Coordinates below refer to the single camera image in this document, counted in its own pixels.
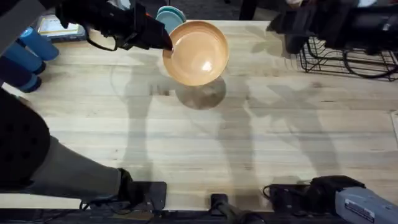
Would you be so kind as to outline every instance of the black wire rack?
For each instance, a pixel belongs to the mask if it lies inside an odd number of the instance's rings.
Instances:
[[[297,63],[307,73],[392,82],[398,79],[396,55],[390,51],[367,55],[363,50],[328,49],[324,41],[311,37],[297,55]]]

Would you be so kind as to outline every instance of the bowl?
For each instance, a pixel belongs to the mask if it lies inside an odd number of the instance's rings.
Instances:
[[[229,48],[224,34],[214,25],[203,21],[186,22],[175,28],[170,38],[173,51],[163,51],[163,63],[176,81],[199,86],[223,73]]]

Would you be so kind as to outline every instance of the cable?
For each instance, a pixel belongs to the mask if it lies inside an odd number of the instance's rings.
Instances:
[[[134,212],[134,211],[137,211],[137,210],[135,210],[135,209],[132,209],[130,205],[128,205],[128,206],[126,206],[126,207],[120,209],[119,211],[115,210],[115,209],[114,209],[112,206],[110,206],[108,203],[106,203],[105,205],[106,205],[113,213],[118,214],[118,215],[128,215],[128,214],[130,214],[130,213],[132,213],[132,212]]]
[[[262,195],[263,195],[267,200],[270,199],[269,195],[266,194],[266,190],[267,190],[269,187],[270,187],[270,185],[266,185],[266,186],[264,186],[264,187],[262,188]]]
[[[343,63],[344,63],[344,66],[347,68],[347,70],[348,70],[350,73],[352,73],[352,74],[354,74],[354,75],[357,75],[357,76],[359,76],[359,77],[368,78],[368,79],[384,78],[384,77],[388,77],[388,76],[390,76],[390,75],[392,75],[392,74],[398,72],[398,65],[397,65],[397,66],[395,66],[392,70],[389,70],[388,72],[385,72],[385,73],[379,74],[379,75],[364,75],[364,74],[358,74],[358,73],[356,73],[356,72],[351,68],[351,66],[350,66],[349,63],[348,63],[348,53],[349,53],[349,51],[347,51],[347,50],[345,50],[345,51],[343,52]]]

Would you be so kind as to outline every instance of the wood grain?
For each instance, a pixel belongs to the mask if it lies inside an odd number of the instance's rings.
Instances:
[[[79,42],[59,44],[43,85],[22,96],[74,151],[136,180],[165,181],[167,209],[204,210],[218,192],[241,208],[267,210],[262,186],[332,174],[398,203],[396,83],[306,74],[283,57],[268,22],[210,22],[230,48],[227,69],[210,85],[173,81],[159,50],[105,52]],[[31,195],[0,202],[77,205]]]

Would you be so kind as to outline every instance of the black cable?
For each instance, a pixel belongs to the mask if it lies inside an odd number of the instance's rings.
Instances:
[[[387,72],[385,72],[385,73],[383,73],[383,74],[379,74],[379,75],[364,75],[364,74],[356,73],[356,72],[351,68],[351,66],[350,66],[349,63],[348,63],[348,53],[349,53],[349,52],[348,52],[347,50],[345,50],[345,51],[343,52],[343,63],[344,63],[344,66],[347,68],[347,70],[348,70],[351,74],[357,75],[357,76],[362,77],[362,78],[376,79],[376,78],[385,78],[385,77],[389,77],[390,75],[392,75],[392,74],[398,72],[398,65],[396,65],[395,68],[393,68],[392,70],[389,70],[389,71],[387,71]]]
[[[269,195],[266,194],[266,190],[269,188],[269,186],[270,186],[270,185],[267,185],[267,186],[264,186],[264,187],[262,188],[262,195],[263,195],[267,200],[270,199],[270,198],[269,198]]]
[[[98,48],[98,49],[107,50],[107,51],[116,51],[116,50],[118,49],[117,40],[116,40],[116,37],[115,37],[114,35],[111,36],[111,37],[113,37],[113,39],[114,39],[114,47],[113,47],[113,49],[111,49],[111,48],[104,47],[104,46],[102,46],[102,45],[97,44],[96,42],[94,42],[94,41],[90,38],[90,29],[88,29],[86,26],[83,26],[83,28],[84,28],[84,30],[85,30],[85,32],[86,32],[87,42],[88,42],[89,44],[91,44],[92,46],[94,46],[94,47],[96,47],[96,48]]]
[[[132,209],[130,205],[120,209],[119,211],[115,210],[112,206],[110,206],[108,203],[105,204],[113,213],[118,214],[118,215],[128,215],[134,211],[136,211],[135,209]]]

